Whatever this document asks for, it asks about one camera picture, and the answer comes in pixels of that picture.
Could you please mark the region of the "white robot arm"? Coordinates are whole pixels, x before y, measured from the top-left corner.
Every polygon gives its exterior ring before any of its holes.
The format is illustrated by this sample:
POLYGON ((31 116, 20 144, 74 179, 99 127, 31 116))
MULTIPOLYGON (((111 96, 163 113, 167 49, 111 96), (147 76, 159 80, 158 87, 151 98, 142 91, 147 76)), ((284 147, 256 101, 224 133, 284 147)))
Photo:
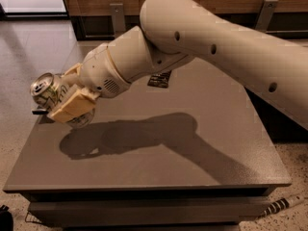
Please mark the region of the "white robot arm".
POLYGON ((230 23, 193 0, 145 0, 140 20, 62 75, 68 91, 51 119, 68 122, 92 111, 100 97, 199 58, 308 129, 307 48, 230 23))

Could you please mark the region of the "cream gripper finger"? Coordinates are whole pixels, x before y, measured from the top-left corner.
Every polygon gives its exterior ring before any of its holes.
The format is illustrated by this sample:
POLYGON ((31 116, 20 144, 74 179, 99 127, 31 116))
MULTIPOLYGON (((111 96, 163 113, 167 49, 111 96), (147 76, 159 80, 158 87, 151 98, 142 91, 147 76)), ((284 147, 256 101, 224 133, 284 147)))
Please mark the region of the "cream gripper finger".
POLYGON ((48 117, 60 123, 90 113, 96 105, 99 92, 73 85, 64 98, 48 113, 48 117))
POLYGON ((72 87, 76 85, 81 88, 83 86, 83 83, 80 79, 81 67, 82 65, 77 63, 61 75, 61 81, 66 87, 72 87))

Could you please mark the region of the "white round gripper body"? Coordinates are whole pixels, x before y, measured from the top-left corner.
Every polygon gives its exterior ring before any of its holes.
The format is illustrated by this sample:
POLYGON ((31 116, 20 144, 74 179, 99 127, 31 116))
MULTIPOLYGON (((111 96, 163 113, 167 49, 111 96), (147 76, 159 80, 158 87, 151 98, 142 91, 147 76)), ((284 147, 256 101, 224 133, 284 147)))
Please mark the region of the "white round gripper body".
POLYGON ((107 43, 102 43, 84 58, 79 73, 82 83, 102 98, 114 98, 127 91, 128 83, 116 68, 107 43))

